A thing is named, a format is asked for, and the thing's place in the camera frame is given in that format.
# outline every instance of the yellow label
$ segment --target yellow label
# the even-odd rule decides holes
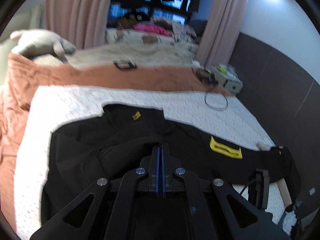
[[[141,116],[141,114],[140,114],[140,112],[138,111],[138,112],[136,112],[136,113],[132,116],[132,118],[133,118],[133,120],[137,120],[137,119],[140,118],[140,116]]]
[[[240,147],[238,150],[232,149],[227,145],[224,145],[222,143],[217,143],[212,136],[211,136],[211,140],[210,140],[210,148],[211,148],[211,150],[213,150],[217,153],[221,153],[225,156],[228,156],[231,158],[236,158],[236,159],[242,159]]]

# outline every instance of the brown blanket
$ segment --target brown blanket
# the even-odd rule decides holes
[[[121,71],[114,65],[76,70],[69,64],[40,66],[10,54],[5,88],[0,95],[0,199],[1,210],[16,230],[13,177],[16,154],[27,123],[34,93],[40,85],[82,85],[149,91],[207,91],[208,87],[187,67],[138,67]],[[221,87],[212,93],[230,94]]]

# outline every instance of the yellow-green object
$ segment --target yellow-green object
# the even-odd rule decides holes
[[[140,112],[138,111],[138,112],[136,112],[136,113],[132,116],[132,118],[133,118],[133,120],[137,120],[137,119],[140,118],[140,116],[141,116],[141,114],[140,114]]]
[[[222,143],[217,143],[212,136],[210,140],[210,148],[211,150],[217,153],[221,153],[225,156],[235,158],[235,159],[242,159],[242,153],[241,153],[240,147],[238,150],[232,149],[227,145],[224,145]]]
[[[227,68],[225,66],[223,66],[223,65],[219,65],[217,69],[222,73],[227,73],[228,72]]]

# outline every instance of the triangular cutout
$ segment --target triangular cutout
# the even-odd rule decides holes
[[[93,199],[93,194],[87,196],[79,205],[77,205],[68,215],[64,217],[63,221],[76,228],[80,228],[89,211]]]
[[[258,222],[258,218],[232,195],[228,194],[227,200],[240,228],[246,228]]]

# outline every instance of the patterned cloth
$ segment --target patterned cloth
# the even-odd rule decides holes
[[[187,24],[182,25],[181,23],[175,22],[174,20],[166,17],[152,17],[151,19],[152,23],[158,21],[164,21],[172,26],[175,42],[186,41],[194,43],[192,38],[196,38],[197,35],[195,33],[195,30],[191,26]]]
[[[224,106],[225,99],[209,94],[207,102]],[[83,86],[40,86],[31,102],[24,137],[17,152],[14,176],[14,205],[17,234],[27,240],[40,228],[42,188],[48,174],[51,133],[68,122],[102,116],[106,104],[162,109],[167,120],[193,125],[207,133],[224,138],[246,148],[257,149],[257,142],[272,146],[273,142],[256,118],[235,97],[228,98],[225,111],[207,107],[204,93],[164,93],[136,90],[113,90]],[[243,186],[234,185],[240,192]],[[247,189],[242,194],[248,198]],[[279,187],[269,188],[267,212],[278,223],[285,209]]]

